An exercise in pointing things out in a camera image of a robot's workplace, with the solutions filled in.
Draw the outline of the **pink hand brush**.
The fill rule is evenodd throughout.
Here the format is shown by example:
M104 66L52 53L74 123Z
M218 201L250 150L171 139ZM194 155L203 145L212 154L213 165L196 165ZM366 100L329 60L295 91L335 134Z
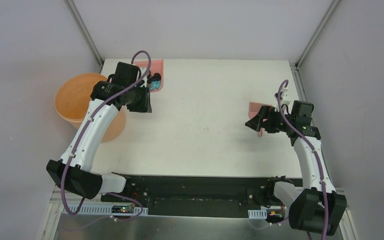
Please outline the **pink hand brush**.
M261 107L263 107L263 106L271 107L272 105L251 101L248 105L248 117L249 117L249 119L254 118L258 114L258 112L260 111Z

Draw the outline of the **pink plastic dustpan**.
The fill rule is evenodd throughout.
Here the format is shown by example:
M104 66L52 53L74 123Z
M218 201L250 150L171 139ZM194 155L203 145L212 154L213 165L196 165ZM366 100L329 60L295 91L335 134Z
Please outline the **pink plastic dustpan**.
M151 61L148 76L144 79L143 86L148 85L151 93L157 93L164 86L164 60L154 59Z

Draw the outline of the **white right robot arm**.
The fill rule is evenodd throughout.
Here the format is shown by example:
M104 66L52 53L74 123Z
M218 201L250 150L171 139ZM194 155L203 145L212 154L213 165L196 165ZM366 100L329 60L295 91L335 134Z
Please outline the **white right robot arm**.
M268 134L286 133L299 161L303 189L297 190L285 176L270 177L267 185L253 195L260 206L283 205L288 209L292 229L333 236L348 205L333 186L322 155L321 135L311 126L314 105L295 100L291 112L272 105L250 102L245 126Z

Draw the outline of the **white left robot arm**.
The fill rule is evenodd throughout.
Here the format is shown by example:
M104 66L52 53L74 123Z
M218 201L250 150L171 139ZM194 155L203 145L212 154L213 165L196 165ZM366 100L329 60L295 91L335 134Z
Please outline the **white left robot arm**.
M113 193L120 202L132 198L133 189L118 173L94 173L93 161L111 122L126 107L131 112L151 113L151 90L147 84L151 64L140 68L119 62L107 80L97 82L91 91L85 117L75 137L59 160L50 160L46 171L61 191L93 199Z

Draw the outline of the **light blue paper scrap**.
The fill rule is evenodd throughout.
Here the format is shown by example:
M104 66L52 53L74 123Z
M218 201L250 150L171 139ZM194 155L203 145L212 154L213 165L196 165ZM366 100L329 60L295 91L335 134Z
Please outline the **light blue paper scrap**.
M150 90L153 92L153 91L157 91L161 87L162 82L152 81L149 85L150 85Z

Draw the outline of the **black paper scrap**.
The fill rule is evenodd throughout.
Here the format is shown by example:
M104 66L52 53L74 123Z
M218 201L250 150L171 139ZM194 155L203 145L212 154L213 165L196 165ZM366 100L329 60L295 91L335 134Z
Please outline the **black paper scrap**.
M147 79L147 81L151 83L153 81L161 81L161 79L162 79L161 74L157 72L153 75L149 75L149 78Z

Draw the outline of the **orange plastic bucket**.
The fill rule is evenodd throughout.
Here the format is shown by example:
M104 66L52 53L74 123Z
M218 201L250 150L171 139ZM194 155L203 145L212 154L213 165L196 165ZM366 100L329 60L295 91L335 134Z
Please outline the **orange plastic bucket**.
M87 113L93 87L107 78L99 73L82 73L65 82L57 91L54 106L60 117L78 129ZM106 130L102 142L119 137L126 127L126 113L120 110Z

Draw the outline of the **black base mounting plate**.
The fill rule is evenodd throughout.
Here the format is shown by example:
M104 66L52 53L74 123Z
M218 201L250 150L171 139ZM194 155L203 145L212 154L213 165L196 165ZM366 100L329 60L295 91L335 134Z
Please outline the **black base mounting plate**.
M153 216L247 218L249 210L280 207L267 194L271 177L127 175L120 195Z

